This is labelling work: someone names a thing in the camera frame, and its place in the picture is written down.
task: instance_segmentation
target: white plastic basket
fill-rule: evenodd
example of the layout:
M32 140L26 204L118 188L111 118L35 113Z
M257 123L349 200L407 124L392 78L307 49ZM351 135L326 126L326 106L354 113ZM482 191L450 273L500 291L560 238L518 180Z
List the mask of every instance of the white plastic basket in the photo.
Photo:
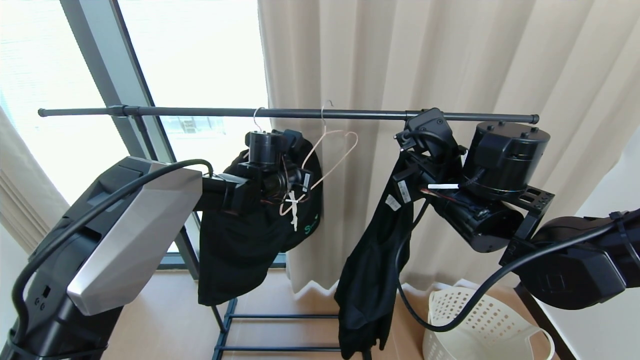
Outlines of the white plastic basket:
M451 287L429 295L428 322L445 325L458 314L475 290ZM533 360L529 338L542 332L549 340L550 360L554 341L543 329L531 325L498 300L483 296L463 323L448 332L427 330L422 342L425 360Z

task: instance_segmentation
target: beige curtain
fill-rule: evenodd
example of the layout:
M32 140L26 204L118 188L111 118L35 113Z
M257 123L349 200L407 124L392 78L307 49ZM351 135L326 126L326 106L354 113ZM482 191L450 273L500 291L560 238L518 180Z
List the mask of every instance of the beige curtain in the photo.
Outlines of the beige curtain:
M260 1L270 106L538 113L552 135L533 186L574 214L640 123L640 1ZM327 120L358 147L325 182L322 226L288 254L290 278L329 288L360 239L397 158L402 122ZM274 119L312 141L319 120ZM462 145L475 124L451 122ZM350 143L327 138L330 168ZM478 254L431 210L405 281L483 281L501 253ZM506 279L514 285L516 278Z
M30 254L67 209L0 107L0 223Z

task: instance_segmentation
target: hanger hook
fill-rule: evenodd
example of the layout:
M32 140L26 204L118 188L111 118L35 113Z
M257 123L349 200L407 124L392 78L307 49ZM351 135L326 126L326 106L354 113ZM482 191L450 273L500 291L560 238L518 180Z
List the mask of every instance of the hanger hook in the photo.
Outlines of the hanger hook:
M258 129L260 129L260 132L262 133L262 128L258 125L258 122L255 120L255 114L258 113L258 110L260 109L264 109L263 107L257 108L254 112L253 112L253 123L258 127Z
M324 107L326 106L326 103L331 104L331 107L333 107L333 101L331 100L325 101L324 104L322 105L322 108L320 109L320 119L322 120L325 129L326 129L326 120L324 119Z

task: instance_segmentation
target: clothes rack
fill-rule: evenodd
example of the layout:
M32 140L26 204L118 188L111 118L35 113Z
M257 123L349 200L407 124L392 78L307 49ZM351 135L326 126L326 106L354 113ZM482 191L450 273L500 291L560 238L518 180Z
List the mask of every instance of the clothes rack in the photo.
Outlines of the clothes rack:
M82 108L82 109L39 109L41 117L60 115L109 115L112 117L132 117L140 131L147 152L152 160L157 160L156 152L153 148L145 125L145 116L156 117L153 121L159 122L160 116L212 116L212 117L273 117L273 118L300 118L300 119L357 119L357 120L402 120L406 121L415 117L425 110L405 110L405 111L378 111L378 110L335 110L335 109L248 109L248 108L161 108L155 106L127 106L115 105L108 108ZM505 114L482 114L482 113L443 113L447 121L504 121L523 122L536 124L540 117L538 115L505 115ZM187 241L184 244L188 251L185 262L196 269L199 275L199 260L193 251L192 245ZM220 335L214 350L212 360L221 360L225 351L242 352L340 352L339 347L256 347L256 346L229 346L227 345L228 335L235 318L250 319L338 319L337 315L283 315L283 314L237 314L237 298L228 302L227 312L222 317L218 308L212 306L212 310L220 328ZM363 359L370 360L371 351L363 352Z

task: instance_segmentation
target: beige tile floor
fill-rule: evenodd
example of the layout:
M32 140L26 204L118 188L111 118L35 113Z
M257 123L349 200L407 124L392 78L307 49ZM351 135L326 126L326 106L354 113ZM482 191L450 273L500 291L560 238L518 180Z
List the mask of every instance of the beige tile floor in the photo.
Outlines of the beige tile floor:
M140 296L123 310L111 337L105 360L210 359L218 339L212 311L197 304L197 285L186 272L159 272ZM492 296L509 302L532 322L526 308L511 289L493 289ZM421 316L426 297L408 294ZM218 307L224 314L226 304ZM337 313L331 295L308 288L295 296L283 270L270 270L265 282L239 298L236 313ZM337 320L235 319L228 345L298 346L337 344ZM392 330L384 351L375 349L373 359L422 359L424 329L396 300ZM342 359L339 353L229 352L224 359Z

